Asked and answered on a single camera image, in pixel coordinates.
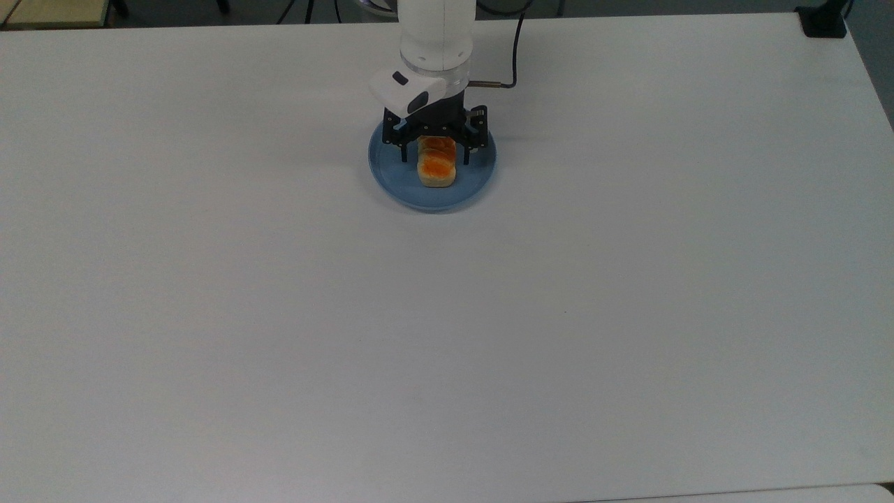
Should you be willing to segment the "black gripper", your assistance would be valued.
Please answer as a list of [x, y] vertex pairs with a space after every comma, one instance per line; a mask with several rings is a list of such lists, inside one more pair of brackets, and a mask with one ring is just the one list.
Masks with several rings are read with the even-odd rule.
[[460, 92], [403, 119], [384, 109], [382, 143], [400, 148], [400, 162], [408, 162], [409, 143], [422, 136], [453, 139], [461, 146], [463, 165], [468, 166], [473, 150], [489, 147], [488, 108], [465, 108], [465, 92]]

